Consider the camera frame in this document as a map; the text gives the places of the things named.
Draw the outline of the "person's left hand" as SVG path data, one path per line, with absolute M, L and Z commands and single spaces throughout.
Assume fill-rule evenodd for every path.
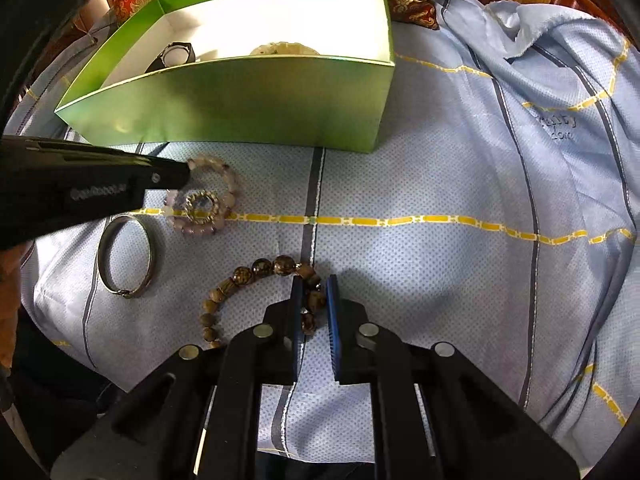
M 12 366 L 16 345 L 18 309 L 21 305 L 21 261 L 27 245 L 21 244 L 1 253 L 0 282 L 0 359 L 4 368 Z

